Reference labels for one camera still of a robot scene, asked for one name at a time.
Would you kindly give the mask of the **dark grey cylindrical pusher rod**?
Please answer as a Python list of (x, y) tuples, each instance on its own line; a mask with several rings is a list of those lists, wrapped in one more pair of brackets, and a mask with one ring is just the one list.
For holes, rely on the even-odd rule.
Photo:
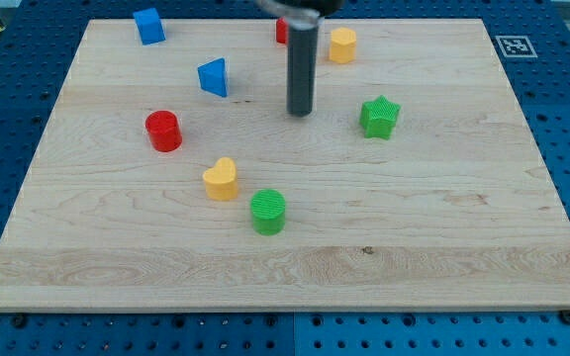
[(287, 111), (305, 117), (313, 111), (318, 28), (288, 23)]

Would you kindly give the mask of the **black and silver rod mount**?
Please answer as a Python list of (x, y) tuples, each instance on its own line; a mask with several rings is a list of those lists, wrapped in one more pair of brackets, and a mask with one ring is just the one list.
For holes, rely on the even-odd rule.
[(255, 0), (254, 3), (270, 15), (285, 18), (294, 27), (313, 28), (337, 12), (344, 0)]

